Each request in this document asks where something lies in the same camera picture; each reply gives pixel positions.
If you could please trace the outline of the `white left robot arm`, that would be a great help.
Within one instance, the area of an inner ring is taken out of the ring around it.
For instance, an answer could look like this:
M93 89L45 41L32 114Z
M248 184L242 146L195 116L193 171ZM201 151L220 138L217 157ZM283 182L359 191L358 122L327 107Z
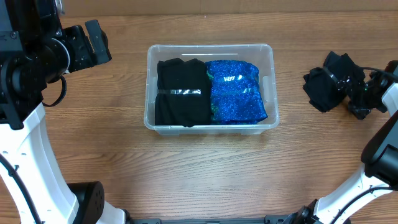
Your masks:
M63 28L63 3L1 0L1 177L22 223L131 222L101 182L65 181L50 145L42 92L111 60L96 20Z

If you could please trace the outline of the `blue sequin garment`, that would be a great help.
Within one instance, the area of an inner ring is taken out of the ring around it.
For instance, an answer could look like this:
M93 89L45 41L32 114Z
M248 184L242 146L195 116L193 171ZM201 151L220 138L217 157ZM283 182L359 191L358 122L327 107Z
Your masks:
M212 60L205 65L212 82L213 124L257 124L268 117L255 65L239 60Z

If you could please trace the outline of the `black garment with tape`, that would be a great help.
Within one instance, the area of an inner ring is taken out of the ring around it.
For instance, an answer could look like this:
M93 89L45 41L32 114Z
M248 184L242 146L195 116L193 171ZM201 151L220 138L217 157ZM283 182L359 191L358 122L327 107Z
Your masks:
M157 64L158 94L155 125L184 126L211 123L211 88L204 62L174 58Z

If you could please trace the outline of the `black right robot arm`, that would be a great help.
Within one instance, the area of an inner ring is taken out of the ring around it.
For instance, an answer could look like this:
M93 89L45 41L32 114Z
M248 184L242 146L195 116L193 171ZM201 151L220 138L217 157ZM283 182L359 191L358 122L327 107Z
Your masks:
M390 118L367 143L359 169L334 192L283 218L265 218L265 223L348 223L369 202L397 190L397 61L384 70L368 70L366 82L364 67L347 55L331 53L322 68L304 76L303 88L320 111L347 96L348 109L358 119L373 109L388 112Z

